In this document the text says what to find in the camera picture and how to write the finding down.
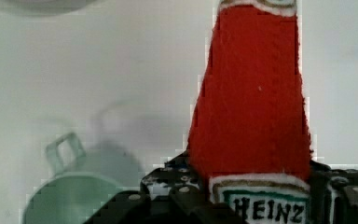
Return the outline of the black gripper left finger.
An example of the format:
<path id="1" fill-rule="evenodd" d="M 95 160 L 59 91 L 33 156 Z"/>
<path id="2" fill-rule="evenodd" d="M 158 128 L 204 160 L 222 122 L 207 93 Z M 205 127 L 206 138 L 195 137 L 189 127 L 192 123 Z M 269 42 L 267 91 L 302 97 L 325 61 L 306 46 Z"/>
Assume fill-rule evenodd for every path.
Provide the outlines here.
<path id="1" fill-rule="evenodd" d="M 185 151 L 113 196 L 84 224 L 248 224 L 226 203 L 211 203 Z"/>

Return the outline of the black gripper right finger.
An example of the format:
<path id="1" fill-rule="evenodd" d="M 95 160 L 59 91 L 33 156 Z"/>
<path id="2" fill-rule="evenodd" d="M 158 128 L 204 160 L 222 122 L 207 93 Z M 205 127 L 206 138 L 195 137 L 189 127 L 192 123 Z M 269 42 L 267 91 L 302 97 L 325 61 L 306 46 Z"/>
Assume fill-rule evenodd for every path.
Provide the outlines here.
<path id="1" fill-rule="evenodd" d="M 310 162 L 310 224 L 358 224 L 358 170 Z"/>

